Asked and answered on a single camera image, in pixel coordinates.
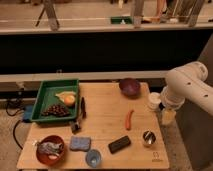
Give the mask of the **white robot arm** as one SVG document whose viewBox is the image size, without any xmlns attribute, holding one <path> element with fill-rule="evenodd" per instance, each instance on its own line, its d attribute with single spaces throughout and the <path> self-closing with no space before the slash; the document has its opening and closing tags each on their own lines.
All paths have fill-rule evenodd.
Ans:
<svg viewBox="0 0 213 171">
<path fill-rule="evenodd" d="M 160 93 L 162 124 L 170 124 L 185 100 L 197 104 L 213 116 L 213 87 L 205 83 L 208 76 L 207 67 L 194 61 L 173 68 L 166 73 L 166 86 Z"/>
</svg>

